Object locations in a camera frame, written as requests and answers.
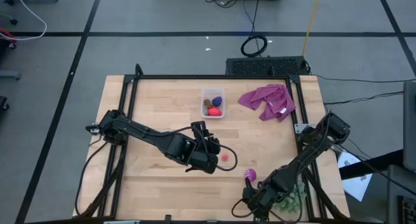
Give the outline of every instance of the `yellow cable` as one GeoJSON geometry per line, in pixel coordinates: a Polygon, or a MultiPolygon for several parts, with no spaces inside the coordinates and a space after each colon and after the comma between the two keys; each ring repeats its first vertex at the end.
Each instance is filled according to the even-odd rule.
{"type": "Polygon", "coordinates": [[[311,30],[313,20],[315,19],[315,12],[317,11],[318,3],[319,3],[319,0],[316,0],[315,1],[315,6],[313,6],[311,20],[309,21],[309,26],[307,27],[306,37],[305,37],[305,42],[304,42],[304,48],[302,49],[302,56],[303,57],[305,57],[305,50],[306,50],[307,39],[309,38],[309,31],[311,30]]]}

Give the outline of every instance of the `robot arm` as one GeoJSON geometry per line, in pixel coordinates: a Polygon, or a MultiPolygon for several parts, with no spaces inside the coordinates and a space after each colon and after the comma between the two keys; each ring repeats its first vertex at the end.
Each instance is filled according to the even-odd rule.
{"type": "Polygon", "coordinates": [[[327,114],[316,128],[306,127],[296,137],[296,141],[306,147],[292,162],[274,170],[259,183],[258,189],[252,188],[247,182],[246,188],[243,189],[242,201],[247,204],[255,219],[260,222],[268,220],[272,205],[290,194],[299,174],[305,169],[308,170],[310,163],[333,144],[343,143],[350,134],[349,128],[350,126],[335,114],[327,114]]]}
{"type": "Polygon", "coordinates": [[[204,121],[193,122],[179,131],[159,132],[131,121],[118,110],[109,110],[99,124],[87,126],[86,130],[104,136],[106,142],[115,145],[125,143],[127,135],[143,140],[156,146],[170,160],[191,165],[186,172],[198,169],[212,174],[218,164],[219,140],[212,137],[204,121]],[[179,133],[186,129],[192,129],[195,139],[179,133]]]}

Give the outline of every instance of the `pink ball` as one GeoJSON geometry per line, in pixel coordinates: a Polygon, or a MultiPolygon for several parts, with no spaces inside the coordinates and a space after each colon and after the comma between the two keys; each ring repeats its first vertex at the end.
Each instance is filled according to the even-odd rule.
{"type": "Polygon", "coordinates": [[[246,173],[245,173],[245,177],[250,181],[253,182],[255,180],[255,178],[257,177],[257,175],[255,174],[255,170],[254,169],[247,169],[246,173]]]}
{"type": "Polygon", "coordinates": [[[223,155],[221,156],[221,161],[223,161],[223,162],[228,161],[228,154],[223,154],[223,155]]]}

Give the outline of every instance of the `red ball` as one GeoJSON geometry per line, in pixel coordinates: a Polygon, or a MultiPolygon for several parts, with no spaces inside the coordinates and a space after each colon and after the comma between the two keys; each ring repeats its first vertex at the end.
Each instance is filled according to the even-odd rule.
{"type": "Polygon", "coordinates": [[[217,108],[210,108],[209,109],[209,115],[210,116],[221,116],[221,110],[217,109],[217,108]]]}
{"type": "Polygon", "coordinates": [[[228,161],[228,154],[223,154],[223,155],[221,156],[221,161],[223,161],[223,162],[228,161]]]}

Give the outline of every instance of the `white paper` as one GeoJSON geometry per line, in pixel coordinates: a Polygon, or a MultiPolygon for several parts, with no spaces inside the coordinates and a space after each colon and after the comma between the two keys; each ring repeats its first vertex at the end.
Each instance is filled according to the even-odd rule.
{"type": "MultiPolygon", "coordinates": [[[[338,168],[343,168],[354,163],[359,162],[359,159],[350,153],[342,152],[338,158],[338,168]]],[[[362,201],[365,191],[369,186],[372,174],[356,177],[352,179],[343,180],[344,191],[356,198],[358,201],[362,201]]]]}

